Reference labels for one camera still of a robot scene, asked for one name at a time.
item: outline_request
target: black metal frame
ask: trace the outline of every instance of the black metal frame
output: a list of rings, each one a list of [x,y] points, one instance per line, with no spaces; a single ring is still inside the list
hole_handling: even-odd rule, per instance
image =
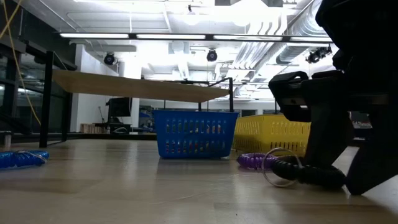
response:
[[[228,88],[228,92],[229,92],[229,112],[234,112],[234,88],[233,88],[233,79],[231,77],[229,78],[224,78],[216,83],[212,83],[210,84],[209,81],[190,81],[190,80],[182,80],[182,81],[168,81],[168,82],[173,82],[173,83],[181,83],[181,84],[206,84],[207,87],[212,87],[215,86],[217,84],[220,84],[222,82],[225,81],[229,82],[229,88]],[[201,111],[201,104],[202,102],[198,102],[198,111]],[[164,106],[163,109],[166,109],[166,100],[164,101]],[[209,101],[207,101],[207,111],[209,111]]]
[[[58,67],[66,70],[76,70],[75,66],[69,63],[63,63],[63,60],[52,51],[47,51],[45,59],[45,78],[44,78],[44,89],[43,89],[43,102],[42,102],[42,117],[40,126],[40,139],[39,147],[47,147],[49,140],[49,119],[50,119],[50,103],[51,96],[63,98],[63,112],[62,112],[62,138],[60,142],[64,142],[68,139],[68,132],[70,129],[70,116],[72,107],[72,94],[66,93],[65,96],[59,96],[51,93],[52,89],[52,75],[53,65],[59,65]]]

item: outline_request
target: yellow cable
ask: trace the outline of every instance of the yellow cable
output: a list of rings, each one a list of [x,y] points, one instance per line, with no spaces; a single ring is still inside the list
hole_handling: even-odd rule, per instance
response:
[[[10,20],[7,21],[7,24],[6,24],[5,28],[1,31],[0,39],[1,39],[1,37],[4,35],[4,33],[6,32],[6,30],[7,30],[8,28],[10,28],[10,24],[11,24],[12,20],[14,19],[14,16],[17,14],[18,9],[19,9],[19,6],[21,6],[21,2],[22,2],[22,1],[23,1],[23,0],[19,0],[17,7],[15,8],[14,12],[11,14]]]
[[[7,15],[7,7],[6,7],[6,2],[5,2],[5,1],[3,2],[3,8],[4,8],[4,15],[6,16],[7,24],[9,24],[9,19],[8,19],[8,15]],[[35,116],[37,122],[38,122],[39,125],[41,126],[42,123],[40,122],[40,119],[39,119],[39,118],[37,117],[37,115],[36,115],[36,112],[35,112],[35,109],[33,108],[32,102],[30,102],[30,98],[29,98],[29,96],[28,96],[28,94],[27,94],[27,91],[26,91],[26,88],[25,88],[24,80],[22,79],[21,70],[20,70],[20,68],[19,68],[17,55],[16,55],[16,53],[15,53],[14,41],[12,40],[12,35],[11,35],[10,27],[8,26],[8,27],[6,27],[6,28],[7,28],[7,30],[8,30],[9,36],[10,36],[12,54],[14,55],[14,60],[15,60],[16,66],[17,66],[17,71],[18,71],[19,78],[21,79],[22,87],[23,87],[24,90],[25,90],[26,99],[27,99],[27,101],[28,101],[28,103],[29,103],[29,105],[30,105],[30,109],[32,110],[33,115]]]

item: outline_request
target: black cable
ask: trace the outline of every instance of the black cable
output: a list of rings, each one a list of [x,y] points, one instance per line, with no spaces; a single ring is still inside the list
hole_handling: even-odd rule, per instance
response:
[[[344,173],[336,167],[319,168],[305,165],[299,169],[294,156],[280,157],[271,164],[271,170],[283,179],[298,180],[302,184],[319,185],[328,189],[338,189],[345,184]]]

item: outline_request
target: yellow basket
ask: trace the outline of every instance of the yellow basket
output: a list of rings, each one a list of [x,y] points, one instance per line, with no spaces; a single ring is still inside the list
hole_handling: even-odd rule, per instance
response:
[[[304,156],[310,125],[291,122],[283,115],[267,114],[238,118],[232,148],[245,152],[267,153],[273,148],[283,147],[298,156]]]

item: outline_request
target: blue coiled cable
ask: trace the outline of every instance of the blue coiled cable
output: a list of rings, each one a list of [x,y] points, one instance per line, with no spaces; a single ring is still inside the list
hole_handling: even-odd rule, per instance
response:
[[[0,152],[0,169],[22,166],[41,166],[49,159],[47,151]]]

